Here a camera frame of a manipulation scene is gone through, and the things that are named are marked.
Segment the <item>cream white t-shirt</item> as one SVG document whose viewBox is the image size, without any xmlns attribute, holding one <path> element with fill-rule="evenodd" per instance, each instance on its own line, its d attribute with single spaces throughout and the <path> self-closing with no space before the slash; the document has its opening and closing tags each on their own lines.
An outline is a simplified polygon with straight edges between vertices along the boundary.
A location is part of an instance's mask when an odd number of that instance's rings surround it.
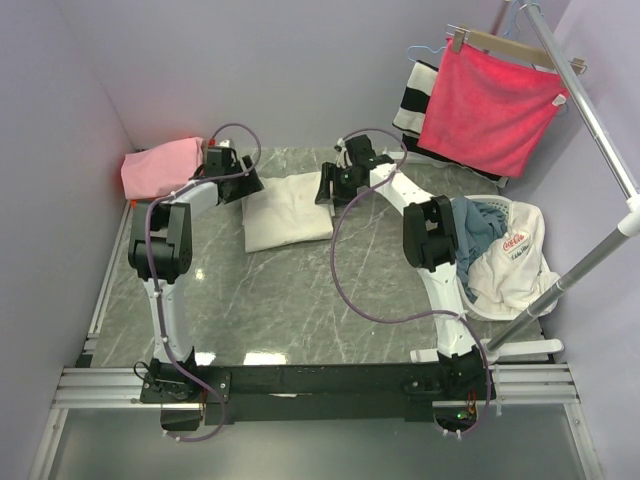
<svg viewBox="0 0 640 480">
<path fill-rule="evenodd" d="M 241 200 L 246 253 L 333 235 L 333 208 L 316 204 L 320 172 L 264 178 L 264 189 Z"/>
</svg>

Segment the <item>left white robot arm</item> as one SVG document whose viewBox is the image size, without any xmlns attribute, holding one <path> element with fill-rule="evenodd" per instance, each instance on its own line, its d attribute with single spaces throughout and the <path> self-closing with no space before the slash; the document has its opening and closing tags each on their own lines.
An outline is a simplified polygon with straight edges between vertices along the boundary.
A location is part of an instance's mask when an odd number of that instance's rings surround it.
<svg viewBox="0 0 640 480">
<path fill-rule="evenodd" d="M 206 211 L 264 189 L 256 161 L 240 157 L 230 140 L 212 141 L 187 183 L 136 208 L 128 247 L 129 265 L 143 282 L 151 308 L 154 350 L 148 382 L 176 401 L 200 388 L 195 347 L 186 328 L 185 283 L 193 260 L 193 221 Z"/>
</svg>

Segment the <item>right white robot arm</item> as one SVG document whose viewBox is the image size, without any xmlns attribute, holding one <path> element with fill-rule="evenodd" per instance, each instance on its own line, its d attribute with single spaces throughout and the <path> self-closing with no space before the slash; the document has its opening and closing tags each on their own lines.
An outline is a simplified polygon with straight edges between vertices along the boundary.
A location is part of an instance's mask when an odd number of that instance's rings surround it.
<svg viewBox="0 0 640 480">
<path fill-rule="evenodd" d="M 434 320 L 437 346 L 414 350 L 414 363 L 447 365 L 439 374 L 444 395 L 460 399 L 474 386 L 471 368 L 486 370 L 488 360 L 479 335 L 466 318 L 457 284 L 458 239 L 452 205 L 445 196 L 435 196 L 401 172 L 401 165 L 388 154 L 375 152 L 365 130 L 339 139 L 336 161 L 322 165 L 315 202 L 343 204 L 344 212 L 334 227 L 330 246 L 330 269 L 339 296 L 359 316 L 379 324 L 400 324 L 430 317 Z M 347 213 L 366 196 L 382 196 L 402 215 L 402 249 L 416 269 L 428 295 L 430 310 L 402 320 L 380 319 L 349 299 L 337 275 L 336 246 Z"/>
</svg>

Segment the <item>folded pink t-shirt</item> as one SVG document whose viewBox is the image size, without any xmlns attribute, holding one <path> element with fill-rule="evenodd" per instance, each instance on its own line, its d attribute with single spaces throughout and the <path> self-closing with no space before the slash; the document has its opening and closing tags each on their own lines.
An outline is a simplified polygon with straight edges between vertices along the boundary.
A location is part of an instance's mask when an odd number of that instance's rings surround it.
<svg viewBox="0 0 640 480">
<path fill-rule="evenodd" d="M 127 154 L 120 170 L 125 198 L 154 199 L 182 187 L 202 163 L 203 141 L 189 137 Z"/>
</svg>

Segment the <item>black white striped cloth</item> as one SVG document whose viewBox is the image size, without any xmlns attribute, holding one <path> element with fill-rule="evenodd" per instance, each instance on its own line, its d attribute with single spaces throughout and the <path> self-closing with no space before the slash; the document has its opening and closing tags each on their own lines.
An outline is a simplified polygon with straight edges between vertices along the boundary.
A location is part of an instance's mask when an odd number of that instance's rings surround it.
<svg viewBox="0 0 640 480">
<path fill-rule="evenodd" d="M 426 163 L 437 168 L 457 166 L 468 170 L 496 185 L 504 188 L 509 178 L 484 172 L 462 165 L 445 156 L 425 150 L 418 146 L 426 110 L 437 79 L 438 68 L 416 61 L 407 80 L 399 109 L 392 121 L 392 126 L 402 134 L 402 141 L 409 152 L 409 158 L 417 163 Z"/>
</svg>

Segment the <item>folded orange t-shirt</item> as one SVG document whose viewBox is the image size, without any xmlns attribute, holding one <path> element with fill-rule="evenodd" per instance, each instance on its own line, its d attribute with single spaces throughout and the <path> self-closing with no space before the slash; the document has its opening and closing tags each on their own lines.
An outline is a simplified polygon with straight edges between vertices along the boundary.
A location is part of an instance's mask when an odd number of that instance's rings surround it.
<svg viewBox="0 0 640 480">
<path fill-rule="evenodd" d="M 136 203 L 140 194 L 140 180 L 137 171 L 130 167 L 122 166 L 120 174 L 125 199 L 128 202 Z"/>
</svg>

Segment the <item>blue grey garment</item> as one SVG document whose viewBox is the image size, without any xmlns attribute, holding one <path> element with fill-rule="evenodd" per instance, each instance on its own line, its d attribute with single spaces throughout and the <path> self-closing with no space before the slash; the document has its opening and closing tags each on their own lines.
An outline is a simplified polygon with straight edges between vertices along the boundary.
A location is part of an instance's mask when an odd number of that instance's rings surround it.
<svg viewBox="0 0 640 480">
<path fill-rule="evenodd" d="M 466 297 L 474 303 L 477 296 L 469 288 L 470 266 L 480 258 L 495 241 L 507 231 L 506 213 L 484 202 L 467 197 L 451 201 L 457 235 L 457 275 Z"/>
</svg>

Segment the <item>red hanging towel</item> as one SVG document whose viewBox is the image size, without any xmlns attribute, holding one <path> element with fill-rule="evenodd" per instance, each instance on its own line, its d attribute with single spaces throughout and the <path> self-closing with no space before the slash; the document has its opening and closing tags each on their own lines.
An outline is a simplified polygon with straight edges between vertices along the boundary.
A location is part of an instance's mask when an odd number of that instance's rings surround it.
<svg viewBox="0 0 640 480">
<path fill-rule="evenodd" d="M 447 41 L 418 147 L 464 166 L 518 178 L 570 98 L 559 75 Z"/>
</svg>

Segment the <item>white laundry basket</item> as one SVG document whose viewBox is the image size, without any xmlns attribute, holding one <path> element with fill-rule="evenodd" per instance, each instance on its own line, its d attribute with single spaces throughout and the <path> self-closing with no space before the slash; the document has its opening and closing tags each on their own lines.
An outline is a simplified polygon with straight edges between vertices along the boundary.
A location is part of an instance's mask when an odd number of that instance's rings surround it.
<svg viewBox="0 0 640 480">
<path fill-rule="evenodd" d="M 503 212 L 505 212 L 506 216 L 508 215 L 509 206 L 511 204 L 510 200 L 501 196 L 496 196 L 496 195 L 488 195 L 488 196 L 472 195 L 472 196 L 462 196 L 462 197 L 467 197 L 470 200 L 473 200 L 476 202 L 484 202 L 491 206 L 494 206 L 495 208 L 498 208 Z M 480 321 L 502 321 L 502 322 L 509 321 L 509 320 L 489 320 L 483 317 L 480 314 L 480 312 L 474 308 L 473 303 L 466 297 L 465 292 L 463 290 L 462 283 L 459 280 L 458 275 L 457 275 L 457 283 L 460 288 L 460 296 L 461 296 L 463 305 L 466 307 L 467 311 L 469 312 L 472 318 Z"/>
</svg>

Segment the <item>wooden clip hanger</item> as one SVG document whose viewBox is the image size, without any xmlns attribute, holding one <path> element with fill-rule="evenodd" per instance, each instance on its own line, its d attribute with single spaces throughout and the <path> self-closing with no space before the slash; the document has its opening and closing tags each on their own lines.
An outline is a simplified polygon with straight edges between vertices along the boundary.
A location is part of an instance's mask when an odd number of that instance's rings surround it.
<svg viewBox="0 0 640 480">
<path fill-rule="evenodd" d="M 544 71 L 558 72 L 549 53 L 539 47 L 471 29 L 465 25 L 448 24 L 446 35 L 453 42 L 454 52 L 459 52 L 462 45 L 467 44 L 485 53 L 507 56 Z"/>
</svg>

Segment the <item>white coca-cola t-shirt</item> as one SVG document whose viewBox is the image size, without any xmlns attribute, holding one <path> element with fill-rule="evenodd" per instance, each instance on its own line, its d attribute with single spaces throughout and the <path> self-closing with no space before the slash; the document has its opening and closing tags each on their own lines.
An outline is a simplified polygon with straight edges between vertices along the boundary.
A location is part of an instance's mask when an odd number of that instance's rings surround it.
<svg viewBox="0 0 640 480">
<path fill-rule="evenodd" d="M 543 255 L 545 222 L 534 205 L 513 202 L 506 233 L 468 271 L 474 308 L 489 320 L 512 320 L 558 279 Z"/>
</svg>

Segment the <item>silver clothes rack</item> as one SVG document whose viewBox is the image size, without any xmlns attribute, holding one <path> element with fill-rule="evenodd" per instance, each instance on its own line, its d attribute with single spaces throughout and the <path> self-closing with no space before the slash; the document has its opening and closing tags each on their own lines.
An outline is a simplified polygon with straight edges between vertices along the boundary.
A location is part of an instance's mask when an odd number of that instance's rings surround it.
<svg viewBox="0 0 640 480">
<path fill-rule="evenodd" d="M 581 83 L 632 174 L 639 172 L 639 4 L 570 1 L 554 36 L 585 59 Z M 545 252 L 564 273 L 627 211 L 620 187 L 575 110 L 561 115 L 504 195 L 541 208 Z M 545 330 L 572 369 L 639 356 L 639 241 L 631 239 L 564 296 Z"/>
</svg>

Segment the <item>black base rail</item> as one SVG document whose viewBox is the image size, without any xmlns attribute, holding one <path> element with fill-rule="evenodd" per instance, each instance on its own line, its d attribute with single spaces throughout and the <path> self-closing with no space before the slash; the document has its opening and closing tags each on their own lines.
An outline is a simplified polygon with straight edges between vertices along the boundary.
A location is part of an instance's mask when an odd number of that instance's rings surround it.
<svg viewBox="0 0 640 480">
<path fill-rule="evenodd" d="M 161 406 L 171 430 L 193 430 L 195 418 L 169 416 L 194 405 L 208 425 L 259 421 L 403 419 L 431 422 L 439 402 L 496 396 L 486 370 L 438 364 L 201 366 L 202 388 L 167 387 L 143 381 L 140 400 Z"/>
</svg>

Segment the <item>aluminium frame rail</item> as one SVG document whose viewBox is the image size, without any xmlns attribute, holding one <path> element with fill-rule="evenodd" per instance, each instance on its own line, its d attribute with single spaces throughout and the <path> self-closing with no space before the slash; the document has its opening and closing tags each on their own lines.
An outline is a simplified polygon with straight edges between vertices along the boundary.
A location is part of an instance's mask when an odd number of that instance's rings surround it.
<svg viewBox="0 0 640 480">
<path fill-rule="evenodd" d="M 32 475 L 36 479 L 587 479 L 570 370 L 502 365 L 499 399 L 468 437 L 431 422 L 423 320 L 370 323 L 336 294 L 325 242 L 245 254 L 240 213 L 223 207 L 194 229 L 187 327 L 197 360 L 230 396 L 226 426 L 182 444 L 162 408 L 139 400 L 134 361 L 152 350 L 149 309 L 121 233 L 87 347 L 64 370 Z"/>
</svg>

